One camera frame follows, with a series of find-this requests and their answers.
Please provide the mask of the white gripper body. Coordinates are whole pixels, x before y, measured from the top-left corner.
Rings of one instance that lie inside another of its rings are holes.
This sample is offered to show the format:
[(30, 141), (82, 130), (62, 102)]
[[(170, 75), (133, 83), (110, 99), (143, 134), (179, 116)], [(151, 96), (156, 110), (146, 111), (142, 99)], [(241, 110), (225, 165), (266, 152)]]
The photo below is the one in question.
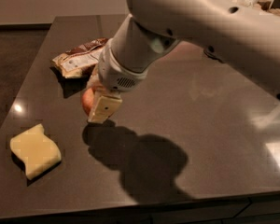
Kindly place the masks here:
[(132, 91), (147, 77), (147, 71), (135, 73), (124, 68), (115, 58), (109, 39), (103, 48), (98, 62), (98, 76), (100, 82), (111, 91)]

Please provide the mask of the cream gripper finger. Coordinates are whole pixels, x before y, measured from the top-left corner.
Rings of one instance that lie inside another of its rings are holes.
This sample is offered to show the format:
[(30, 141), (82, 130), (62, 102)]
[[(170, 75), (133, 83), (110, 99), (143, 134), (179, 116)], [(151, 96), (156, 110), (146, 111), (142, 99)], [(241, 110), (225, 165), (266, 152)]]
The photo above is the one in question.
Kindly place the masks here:
[(101, 85), (100, 79), (99, 79), (99, 74), (98, 74), (98, 66), (95, 65), (92, 72), (91, 76), (87, 82), (87, 89), (97, 89)]
[(88, 117), (89, 123), (104, 123), (122, 104), (120, 93), (117, 91), (96, 91), (93, 105)]

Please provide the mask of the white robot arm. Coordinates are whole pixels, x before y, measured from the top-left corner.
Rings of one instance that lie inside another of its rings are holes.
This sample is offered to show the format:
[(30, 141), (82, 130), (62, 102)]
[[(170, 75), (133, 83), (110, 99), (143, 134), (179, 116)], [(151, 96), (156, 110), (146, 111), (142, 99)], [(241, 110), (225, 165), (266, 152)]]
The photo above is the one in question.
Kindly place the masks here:
[(147, 76), (148, 67), (179, 42), (280, 95), (280, 17), (228, 0), (127, 0), (129, 14), (105, 45), (89, 80), (95, 90), (89, 120), (102, 123), (120, 96)]

